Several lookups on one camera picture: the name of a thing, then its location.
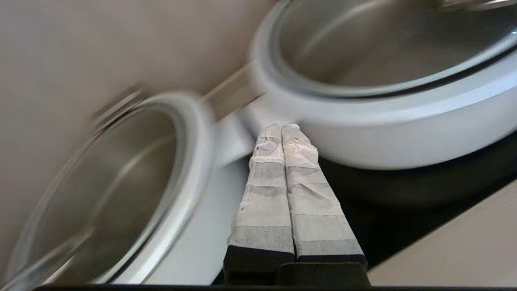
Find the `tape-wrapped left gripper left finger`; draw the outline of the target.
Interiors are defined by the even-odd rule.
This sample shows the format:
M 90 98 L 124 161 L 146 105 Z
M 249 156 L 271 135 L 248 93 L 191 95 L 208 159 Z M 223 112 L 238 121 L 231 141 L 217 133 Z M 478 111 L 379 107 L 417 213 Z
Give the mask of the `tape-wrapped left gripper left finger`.
M 276 270 L 295 261 L 281 129 L 271 124 L 256 140 L 227 240 L 227 284 L 273 284 Z

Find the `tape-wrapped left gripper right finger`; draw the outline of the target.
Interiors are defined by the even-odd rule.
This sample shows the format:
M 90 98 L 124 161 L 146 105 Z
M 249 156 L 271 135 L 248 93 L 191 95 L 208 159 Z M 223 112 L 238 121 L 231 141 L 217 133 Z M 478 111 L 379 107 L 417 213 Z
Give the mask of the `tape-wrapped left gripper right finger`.
M 282 127 L 287 196 L 296 260 L 368 266 L 341 204 L 318 163 L 318 151 L 295 124 Z

